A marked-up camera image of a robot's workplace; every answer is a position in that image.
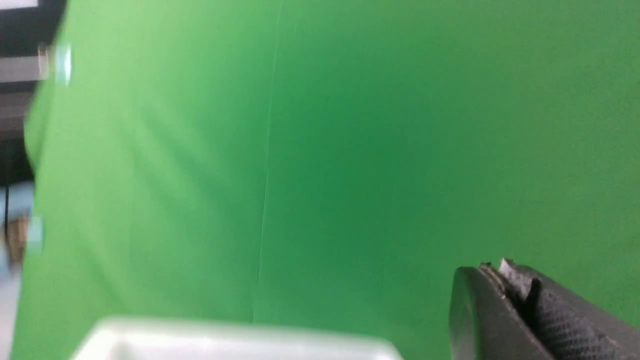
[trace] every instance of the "green backdrop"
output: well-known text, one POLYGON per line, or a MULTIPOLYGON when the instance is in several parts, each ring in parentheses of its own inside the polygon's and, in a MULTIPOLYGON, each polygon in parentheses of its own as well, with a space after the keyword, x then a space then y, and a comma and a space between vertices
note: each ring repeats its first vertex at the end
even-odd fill
POLYGON ((446 359, 454 269, 501 256, 640 325, 639 34, 635 0, 71 1, 13 359, 114 314, 446 359))

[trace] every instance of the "green fabric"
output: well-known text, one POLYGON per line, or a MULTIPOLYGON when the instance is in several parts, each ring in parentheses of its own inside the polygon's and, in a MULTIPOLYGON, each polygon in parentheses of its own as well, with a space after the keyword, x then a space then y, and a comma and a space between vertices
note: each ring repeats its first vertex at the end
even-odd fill
POLYGON ((71 1, 27 125, 42 253, 14 360, 109 315, 449 355, 509 256, 640 325, 640 2, 71 1))

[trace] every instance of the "floor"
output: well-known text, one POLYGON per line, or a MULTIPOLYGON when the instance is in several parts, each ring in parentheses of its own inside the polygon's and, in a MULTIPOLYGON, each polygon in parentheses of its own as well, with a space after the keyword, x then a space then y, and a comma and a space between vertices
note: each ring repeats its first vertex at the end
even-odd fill
POLYGON ((0 360, 9 359, 19 292, 20 276, 0 269, 0 360))

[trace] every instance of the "white plastic container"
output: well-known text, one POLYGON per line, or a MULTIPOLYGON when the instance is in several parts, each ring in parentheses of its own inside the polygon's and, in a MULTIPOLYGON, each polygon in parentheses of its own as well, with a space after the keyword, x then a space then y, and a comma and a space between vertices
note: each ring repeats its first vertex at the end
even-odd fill
POLYGON ((402 360, 388 341, 302 329, 112 318, 72 360, 402 360))

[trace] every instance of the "black pole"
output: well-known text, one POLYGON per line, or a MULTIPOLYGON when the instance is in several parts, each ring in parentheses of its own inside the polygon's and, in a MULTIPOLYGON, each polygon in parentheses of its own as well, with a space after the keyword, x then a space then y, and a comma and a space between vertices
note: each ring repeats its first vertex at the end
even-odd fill
POLYGON ((4 240, 9 244, 9 185, 4 190, 4 240))

